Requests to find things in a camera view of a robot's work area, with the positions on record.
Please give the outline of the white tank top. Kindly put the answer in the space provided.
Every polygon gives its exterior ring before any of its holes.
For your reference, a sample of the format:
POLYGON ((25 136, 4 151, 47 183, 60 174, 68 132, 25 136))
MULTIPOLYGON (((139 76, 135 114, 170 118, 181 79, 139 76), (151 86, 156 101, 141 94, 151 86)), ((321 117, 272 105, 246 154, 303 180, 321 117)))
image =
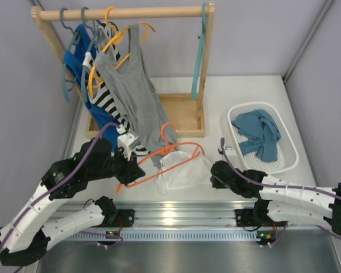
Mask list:
POLYGON ((184 161, 190 159, 191 156, 192 155, 189 153, 176 151, 160 160, 160 171, 166 171, 179 163, 181 163, 181 165, 162 173, 155 180, 158 194, 166 195, 170 191, 194 188, 207 184, 210 181, 210 171, 213 166, 211 161, 200 154, 194 159, 184 163, 184 161))

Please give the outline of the orange plastic hanger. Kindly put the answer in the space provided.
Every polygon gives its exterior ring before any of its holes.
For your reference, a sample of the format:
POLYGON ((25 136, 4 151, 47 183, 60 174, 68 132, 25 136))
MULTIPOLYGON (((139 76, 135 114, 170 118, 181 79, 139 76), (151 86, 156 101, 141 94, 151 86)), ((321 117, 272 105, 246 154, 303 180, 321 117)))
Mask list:
POLYGON ((169 172, 169 171, 172 171, 172 170, 176 169, 177 167, 179 167, 179 166, 181 166, 181 165, 183 165, 183 164, 186 164, 186 163, 188 163, 188 162, 194 160, 195 158, 199 157, 200 155, 205 156, 205 150, 204 150, 204 148, 203 148, 200 144, 198 144, 198 143, 196 143, 196 142, 181 142, 181 143, 176 143, 176 144, 170 144, 169 139, 168 139, 168 138, 165 136, 165 134, 164 134, 165 128, 166 128, 167 126, 171 126, 172 129, 176 129, 175 124, 174 124, 173 122, 166 122, 166 123, 163 124, 163 126, 161 127, 161 129, 160 129, 160 136, 161 136, 161 138, 162 138, 163 140, 165 140, 165 147, 163 147, 163 148, 161 148, 161 149, 159 149, 159 150, 157 150, 157 151, 155 151, 155 152, 153 152, 153 153, 147 155, 144 159, 142 159, 142 160, 139 162, 139 165, 142 165, 142 164, 145 163, 148 159, 153 158, 155 155, 166 156, 166 155, 168 155, 168 154, 171 154, 171 153, 175 152, 175 148, 178 147, 178 146, 186 146, 186 145, 194 146, 195 149, 194 149, 194 151, 193 151, 191 157, 190 157, 189 159, 186 159, 186 160, 182 161, 181 163, 177 163, 176 165, 173 165, 173 166, 171 166, 171 167, 169 167, 169 168, 167 168, 167 169, 165 169, 165 170, 163 170, 163 171, 160 171, 160 172, 158 172, 158 173, 156 173, 156 174, 153 174, 153 175, 151 175, 151 176, 149 176, 149 177, 147 177, 147 178, 145 178, 145 179, 141 179, 141 180, 139 180, 139 181, 132 182, 132 183, 130 183, 129 185, 122 185, 121 183, 119 183, 118 186, 117 186, 117 188, 116 188, 116 191, 115 191, 115 194, 116 194, 117 196, 120 195, 122 188, 133 188, 133 187, 135 187, 135 186, 137 186, 137 185, 140 185, 140 184, 143 184, 143 183, 145 183, 145 182, 147 182, 147 181, 150 181, 150 180, 153 180, 153 179, 155 179, 155 178, 158 178, 158 177, 160 177, 162 174, 165 174, 165 173, 167 173, 167 172, 169 172))

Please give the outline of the grey tank top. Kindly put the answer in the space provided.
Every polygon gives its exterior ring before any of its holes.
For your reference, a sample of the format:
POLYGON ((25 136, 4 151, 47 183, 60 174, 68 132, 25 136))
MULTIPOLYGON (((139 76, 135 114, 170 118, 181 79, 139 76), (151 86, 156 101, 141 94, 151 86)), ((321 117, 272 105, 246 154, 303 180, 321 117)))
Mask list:
POLYGON ((129 58, 116 69, 110 52, 99 52, 94 60, 95 72, 99 73, 109 89, 115 106, 124 116, 143 145, 149 152, 165 147, 160 129, 169 122, 168 115, 156 94, 145 63, 139 39, 139 25, 130 25, 129 58))

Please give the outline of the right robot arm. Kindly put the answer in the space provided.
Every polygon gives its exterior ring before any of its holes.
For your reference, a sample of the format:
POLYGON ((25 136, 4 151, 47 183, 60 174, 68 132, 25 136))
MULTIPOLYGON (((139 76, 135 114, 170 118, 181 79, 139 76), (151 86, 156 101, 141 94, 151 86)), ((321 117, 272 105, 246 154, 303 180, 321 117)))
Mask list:
POLYGON ((262 171, 240 172, 225 161, 213 164, 210 181, 214 188, 256 200, 252 209, 236 211, 238 226, 307 224, 341 237, 341 183, 335 188, 301 186, 262 171))

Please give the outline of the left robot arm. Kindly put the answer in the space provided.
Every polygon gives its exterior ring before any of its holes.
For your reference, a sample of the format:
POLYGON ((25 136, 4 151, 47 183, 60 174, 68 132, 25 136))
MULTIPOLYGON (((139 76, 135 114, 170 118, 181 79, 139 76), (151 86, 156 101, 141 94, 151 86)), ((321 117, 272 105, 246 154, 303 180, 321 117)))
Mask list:
POLYGON ((118 210, 106 196, 70 216, 52 222, 49 218, 91 181, 114 177, 127 185, 145 175, 133 151, 139 140, 127 133, 119 136, 117 142, 113 151, 109 140, 92 139, 74 157, 51 165, 20 213, 0 227, 3 266, 29 266, 64 239, 93 226, 111 226, 116 222, 118 210))

